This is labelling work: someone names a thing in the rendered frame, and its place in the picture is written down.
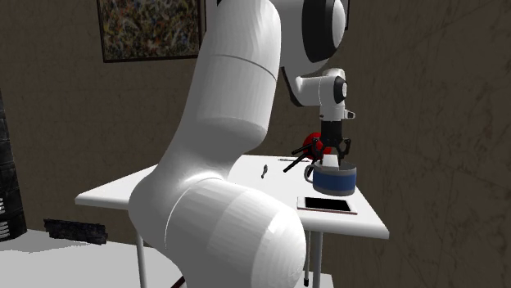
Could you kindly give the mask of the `tall black ribbed object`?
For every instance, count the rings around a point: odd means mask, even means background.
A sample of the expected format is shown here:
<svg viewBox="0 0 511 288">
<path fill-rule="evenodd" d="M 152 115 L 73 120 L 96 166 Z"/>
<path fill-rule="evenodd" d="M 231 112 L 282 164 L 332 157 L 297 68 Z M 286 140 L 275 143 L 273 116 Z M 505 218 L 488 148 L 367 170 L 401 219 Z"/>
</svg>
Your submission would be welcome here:
<svg viewBox="0 0 511 288">
<path fill-rule="evenodd" d="M 0 91 L 0 242 L 27 232 L 20 186 Z"/>
</svg>

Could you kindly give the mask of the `flat black block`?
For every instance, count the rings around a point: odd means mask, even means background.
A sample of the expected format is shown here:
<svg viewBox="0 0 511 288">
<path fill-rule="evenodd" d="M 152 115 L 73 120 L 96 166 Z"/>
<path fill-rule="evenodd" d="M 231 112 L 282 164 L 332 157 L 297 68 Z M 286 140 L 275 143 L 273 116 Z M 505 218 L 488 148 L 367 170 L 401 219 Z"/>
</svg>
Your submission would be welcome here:
<svg viewBox="0 0 511 288">
<path fill-rule="evenodd" d="M 80 223 L 49 218 L 45 218 L 43 221 L 45 231 L 54 239 L 105 245 L 108 238 L 106 227 L 99 223 Z"/>
</svg>

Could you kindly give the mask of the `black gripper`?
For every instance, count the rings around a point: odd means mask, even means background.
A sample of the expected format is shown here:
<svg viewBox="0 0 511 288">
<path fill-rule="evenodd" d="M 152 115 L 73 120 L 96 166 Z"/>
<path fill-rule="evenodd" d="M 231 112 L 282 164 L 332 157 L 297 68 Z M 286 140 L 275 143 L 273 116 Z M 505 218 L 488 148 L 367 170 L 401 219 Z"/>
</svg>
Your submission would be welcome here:
<svg viewBox="0 0 511 288">
<path fill-rule="evenodd" d="M 350 153 L 351 139 L 342 136 L 342 122 L 339 121 L 321 121 L 321 135 L 313 137 L 311 140 L 310 151 L 313 157 L 312 162 L 323 158 L 323 146 L 336 147 L 337 158 L 343 160 Z"/>
</svg>

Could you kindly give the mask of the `grey mug with blue band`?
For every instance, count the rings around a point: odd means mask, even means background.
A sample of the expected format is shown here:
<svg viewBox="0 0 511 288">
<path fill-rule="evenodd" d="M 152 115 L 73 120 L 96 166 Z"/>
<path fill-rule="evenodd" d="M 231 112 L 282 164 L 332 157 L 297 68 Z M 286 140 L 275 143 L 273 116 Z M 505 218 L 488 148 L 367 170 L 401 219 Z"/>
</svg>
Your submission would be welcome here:
<svg viewBox="0 0 511 288">
<path fill-rule="evenodd" d="M 321 162 L 307 165 L 303 173 L 316 191 L 328 196 L 350 196 L 355 192 L 357 167 L 354 164 L 341 161 L 339 169 L 327 169 Z"/>
</svg>

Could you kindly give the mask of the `white table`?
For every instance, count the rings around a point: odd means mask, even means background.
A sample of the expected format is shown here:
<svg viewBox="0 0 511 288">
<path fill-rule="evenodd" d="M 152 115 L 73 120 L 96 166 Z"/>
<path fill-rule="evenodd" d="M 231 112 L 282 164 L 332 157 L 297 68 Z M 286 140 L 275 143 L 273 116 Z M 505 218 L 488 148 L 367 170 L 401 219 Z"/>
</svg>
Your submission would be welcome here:
<svg viewBox="0 0 511 288">
<path fill-rule="evenodd" d="M 242 155 L 233 166 L 228 180 L 265 192 L 293 209 L 296 208 L 296 199 L 299 196 L 323 198 L 324 195 L 314 190 L 303 177 L 304 169 L 308 165 L 306 161 L 300 162 L 286 173 L 283 172 L 293 160 L 292 157 L 284 156 Z M 265 178 L 261 179 L 265 164 L 269 166 L 269 170 Z M 75 197 L 75 203 L 126 210 L 134 187 L 153 170 L 151 166 L 83 192 Z M 308 238 L 314 241 L 311 251 L 317 258 L 307 264 L 306 272 L 302 274 L 295 288 L 334 288 L 332 277 L 321 273 L 325 232 L 378 239 L 389 237 L 387 227 L 360 190 L 355 190 L 352 195 L 343 199 L 355 207 L 357 215 L 297 210 Z"/>
</svg>

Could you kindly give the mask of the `framed abstract wall picture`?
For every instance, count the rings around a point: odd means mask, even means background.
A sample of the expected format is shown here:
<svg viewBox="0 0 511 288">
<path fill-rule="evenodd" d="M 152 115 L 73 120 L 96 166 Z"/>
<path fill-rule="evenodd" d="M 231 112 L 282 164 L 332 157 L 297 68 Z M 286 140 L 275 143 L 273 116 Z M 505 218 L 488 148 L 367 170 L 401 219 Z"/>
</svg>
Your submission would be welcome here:
<svg viewBox="0 0 511 288">
<path fill-rule="evenodd" d="M 198 57 L 205 0 L 96 0 L 105 63 Z"/>
</svg>

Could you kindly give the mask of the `white phone with black screen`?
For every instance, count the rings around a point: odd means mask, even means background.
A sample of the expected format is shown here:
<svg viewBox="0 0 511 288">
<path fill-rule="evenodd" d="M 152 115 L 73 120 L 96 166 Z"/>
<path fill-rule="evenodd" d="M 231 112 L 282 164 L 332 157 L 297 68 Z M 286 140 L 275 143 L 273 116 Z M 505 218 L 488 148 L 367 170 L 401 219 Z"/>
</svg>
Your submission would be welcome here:
<svg viewBox="0 0 511 288">
<path fill-rule="evenodd" d="M 299 196 L 296 208 L 301 210 L 357 215 L 355 207 L 343 199 L 328 199 Z"/>
</svg>

